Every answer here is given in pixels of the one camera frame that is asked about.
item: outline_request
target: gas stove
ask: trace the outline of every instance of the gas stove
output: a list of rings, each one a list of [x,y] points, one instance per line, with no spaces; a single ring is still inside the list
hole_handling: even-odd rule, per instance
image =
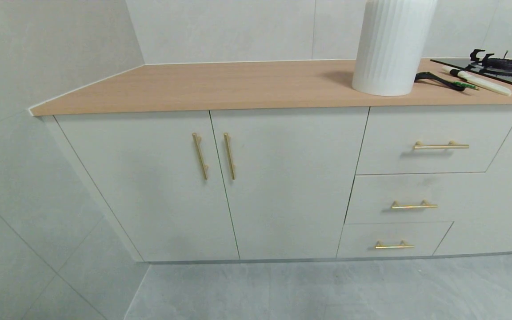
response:
[[[481,52],[485,52],[485,50],[473,50],[469,59],[439,58],[431,59],[431,61],[512,84],[512,59],[492,57],[494,53],[486,53],[485,56],[480,58],[477,55]]]

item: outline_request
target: white marker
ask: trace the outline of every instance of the white marker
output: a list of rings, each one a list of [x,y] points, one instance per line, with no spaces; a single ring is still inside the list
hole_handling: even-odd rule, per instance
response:
[[[487,81],[482,78],[474,77],[470,75],[469,73],[456,69],[454,67],[450,67],[449,65],[445,65],[441,67],[443,71],[448,72],[450,75],[453,75],[454,77],[459,77],[461,79],[464,79],[465,81],[477,85],[478,87],[482,87],[484,89],[488,89],[490,91],[499,93],[501,95],[510,96],[512,95],[512,91],[509,88],[503,87],[502,85],[498,85],[496,83],[492,83],[491,81]]]

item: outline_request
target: black glass cooktop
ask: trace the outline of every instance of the black glass cooktop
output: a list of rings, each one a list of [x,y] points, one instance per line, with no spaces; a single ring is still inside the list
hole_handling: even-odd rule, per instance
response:
[[[497,68],[495,65],[484,67],[481,62],[469,58],[438,58],[431,59],[431,61],[449,65],[450,67],[462,69],[465,71],[477,73],[478,75],[503,81],[504,83],[512,84],[512,69],[500,69]]]

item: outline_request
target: drawer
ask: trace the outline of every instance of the drawer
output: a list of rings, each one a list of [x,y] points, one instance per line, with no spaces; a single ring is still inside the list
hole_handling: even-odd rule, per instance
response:
[[[485,175],[452,173],[356,176],[345,223],[467,219],[480,211],[480,200],[475,197],[476,192],[487,184]]]
[[[512,105],[372,107],[357,174],[485,172],[511,127]]]
[[[431,256],[452,222],[346,224],[338,258]],[[376,248],[376,245],[390,248]],[[412,248],[400,248],[410,245]]]

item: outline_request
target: wooden countertop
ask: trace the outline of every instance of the wooden countertop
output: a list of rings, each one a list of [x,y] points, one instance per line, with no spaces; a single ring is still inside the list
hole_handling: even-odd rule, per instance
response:
[[[415,83],[406,96],[367,95],[351,88],[354,65],[355,60],[144,65],[37,105],[31,113],[512,104],[512,96],[485,89],[456,92],[431,80]],[[423,59],[419,71],[455,80],[441,67]]]

